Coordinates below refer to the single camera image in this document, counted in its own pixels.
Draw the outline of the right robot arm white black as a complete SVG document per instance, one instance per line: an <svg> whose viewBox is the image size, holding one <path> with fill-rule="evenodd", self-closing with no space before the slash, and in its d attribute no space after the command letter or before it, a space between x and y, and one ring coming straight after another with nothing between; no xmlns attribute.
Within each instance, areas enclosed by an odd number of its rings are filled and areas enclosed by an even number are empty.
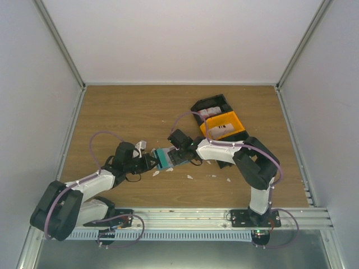
<svg viewBox="0 0 359 269"><path fill-rule="evenodd" d="M173 131L168 141L174 146L169 153L171 161L215 160L235 165L251 187L248 220L255 227L269 221L271 195L274 186L283 179L279 160L255 137L244 141L215 141L207 137L194 140L180 129Z"/></svg>

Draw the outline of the teal credit card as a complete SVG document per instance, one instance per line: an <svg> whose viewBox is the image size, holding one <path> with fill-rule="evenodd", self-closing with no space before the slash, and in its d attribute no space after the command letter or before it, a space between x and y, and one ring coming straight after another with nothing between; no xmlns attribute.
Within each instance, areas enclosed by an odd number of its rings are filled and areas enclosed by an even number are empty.
<svg viewBox="0 0 359 269"><path fill-rule="evenodd" d="M159 148L154 151L155 157L159 160L157 164L158 170L164 170L174 167L168 154L171 150L174 150L174 147Z"/></svg>

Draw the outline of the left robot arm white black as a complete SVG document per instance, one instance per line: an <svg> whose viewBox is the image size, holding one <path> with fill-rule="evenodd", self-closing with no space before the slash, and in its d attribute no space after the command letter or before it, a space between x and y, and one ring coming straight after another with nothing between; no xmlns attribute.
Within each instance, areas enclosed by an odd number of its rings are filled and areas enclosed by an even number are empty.
<svg viewBox="0 0 359 269"><path fill-rule="evenodd" d="M154 169L159 163L155 154L129 142L121 142L103 166L82 179L62 183L51 182L30 217L30 225L41 230L46 238L63 241L78 226L105 226L114 230L128 226L132 212L119 214L109 199L99 196L122 182L129 175Z"/></svg>

